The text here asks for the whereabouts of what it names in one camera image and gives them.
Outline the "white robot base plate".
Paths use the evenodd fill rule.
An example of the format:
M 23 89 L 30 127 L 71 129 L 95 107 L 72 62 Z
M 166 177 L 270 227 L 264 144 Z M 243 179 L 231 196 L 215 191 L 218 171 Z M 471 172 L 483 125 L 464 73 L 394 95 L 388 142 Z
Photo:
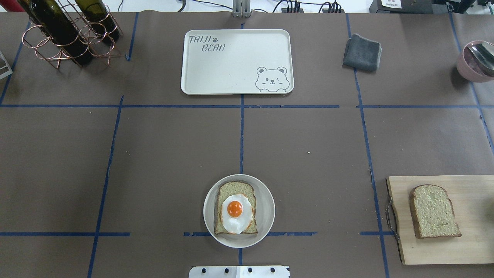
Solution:
M 290 278 L 289 266 L 197 266 L 192 267 L 189 278 Z

